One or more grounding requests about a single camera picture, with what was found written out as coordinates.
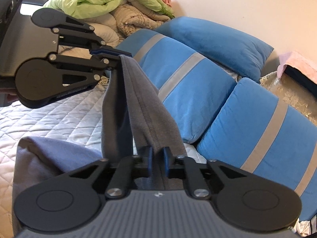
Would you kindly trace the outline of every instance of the blue cushion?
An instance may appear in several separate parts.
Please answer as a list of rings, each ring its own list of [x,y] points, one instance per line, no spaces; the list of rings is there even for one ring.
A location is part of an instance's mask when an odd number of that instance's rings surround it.
[[[157,32],[142,29],[117,47],[133,56]],[[153,84],[161,89],[172,74],[196,51],[168,37],[158,41],[139,64]],[[186,143],[201,137],[233,91],[236,82],[207,58],[202,59],[178,83],[163,103],[175,119]]]
[[[264,63],[273,51],[273,47],[256,37],[208,20],[179,17],[155,31],[258,83]]]
[[[216,158],[241,168],[264,133],[277,103],[275,95],[243,78],[202,137],[198,152],[206,159]],[[275,140],[253,173],[295,190],[312,158],[316,141],[316,126],[288,106]],[[317,212],[316,198],[315,172],[301,195],[301,221],[310,220]]]

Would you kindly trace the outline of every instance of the metal screw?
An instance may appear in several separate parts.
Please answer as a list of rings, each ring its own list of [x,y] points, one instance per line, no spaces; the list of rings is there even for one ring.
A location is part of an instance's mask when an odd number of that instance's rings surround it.
[[[95,74],[94,75],[94,79],[97,80],[97,81],[100,81],[100,76],[98,74]]]
[[[119,188],[112,188],[107,190],[107,194],[111,197],[118,197],[122,195],[122,190]]]
[[[56,55],[55,54],[51,54],[50,56],[49,56],[49,59],[51,60],[51,61],[55,61],[56,60]]]
[[[206,189],[197,189],[194,190],[194,195],[198,198],[204,198],[209,195],[209,191],[207,191]]]

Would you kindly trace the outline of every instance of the pillow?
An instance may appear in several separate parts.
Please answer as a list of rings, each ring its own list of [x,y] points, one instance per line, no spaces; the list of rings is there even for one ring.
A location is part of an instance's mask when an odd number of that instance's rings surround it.
[[[295,190],[305,221],[317,212],[316,141],[317,127],[304,115],[243,78],[197,151]]]
[[[179,17],[155,31],[257,83],[264,63],[273,51],[273,47],[256,37],[208,20]]]
[[[158,95],[186,143],[201,137],[236,85],[209,59],[148,29],[132,34],[117,48],[132,53],[159,89]]]

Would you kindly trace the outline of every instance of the gray garment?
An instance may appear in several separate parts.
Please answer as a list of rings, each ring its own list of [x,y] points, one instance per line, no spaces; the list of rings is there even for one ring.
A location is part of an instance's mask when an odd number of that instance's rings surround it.
[[[132,135],[138,152],[153,147],[153,175],[136,180],[140,189],[179,189],[182,182],[164,176],[161,149],[170,147],[174,155],[186,155],[180,132],[171,115],[159,100],[158,90],[138,63],[120,56],[122,68],[111,72],[103,102],[101,149],[112,162],[133,154]],[[61,173],[72,171],[101,158],[101,152],[69,142],[40,137],[20,140],[13,179],[12,202],[26,188]],[[12,214],[13,231],[21,228]]]

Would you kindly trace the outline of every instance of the wall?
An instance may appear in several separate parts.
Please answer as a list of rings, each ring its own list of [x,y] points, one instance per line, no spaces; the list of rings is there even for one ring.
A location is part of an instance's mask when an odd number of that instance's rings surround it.
[[[172,0],[176,16],[215,21],[239,29],[275,50],[263,74],[275,70],[278,54],[297,50],[317,63],[317,0]]]

